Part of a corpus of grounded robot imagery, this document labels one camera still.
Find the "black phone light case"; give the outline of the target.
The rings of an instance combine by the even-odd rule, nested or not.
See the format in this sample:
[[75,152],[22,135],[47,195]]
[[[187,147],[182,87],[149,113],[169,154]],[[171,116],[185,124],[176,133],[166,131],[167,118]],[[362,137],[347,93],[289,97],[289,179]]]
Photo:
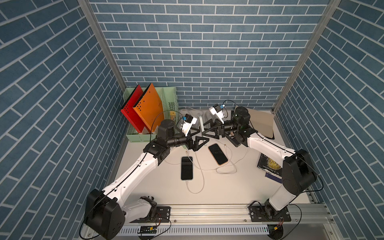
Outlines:
[[201,133],[203,133],[205,131],[203,116],[201,114],[198,114],[198,119],[200,123]]

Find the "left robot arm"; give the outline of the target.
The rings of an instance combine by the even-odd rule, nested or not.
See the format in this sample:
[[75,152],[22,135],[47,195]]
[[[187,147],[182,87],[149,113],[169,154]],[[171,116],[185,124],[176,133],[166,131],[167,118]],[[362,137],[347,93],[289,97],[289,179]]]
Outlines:
[[140,197],[129,205],[125,202],[137,185],[170,154],[171,148],[186,146],[196,152],[209,141],[197,135],[200,131],[193,127],[197,120],[185,115],[181,129],[175,127],[174,121],[163,120],[156,138],[146,145],[128,170],[103,190],[94,189],[88,194],[83,223],[99,236],[111,240],[126,222],[153,221],[157,215],[157,203],[152,197]]

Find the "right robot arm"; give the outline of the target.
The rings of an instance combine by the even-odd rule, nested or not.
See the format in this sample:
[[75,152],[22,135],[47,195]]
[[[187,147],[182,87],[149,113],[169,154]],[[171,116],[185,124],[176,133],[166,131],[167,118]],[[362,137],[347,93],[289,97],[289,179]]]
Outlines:
[[235,108],[231,119],[225,120],[224,107],[216,104],[209,108],[213,118],[202,124],[202,127],[210,126],[202,135],[227,138],[235,147],[244,145],[257,150],[282,168],[282,184],[265,202],[265,215],[272,219],[319,178],[311,156],[303,149],[295,151],[265,138],[253,128],[251,115],[245,107]]

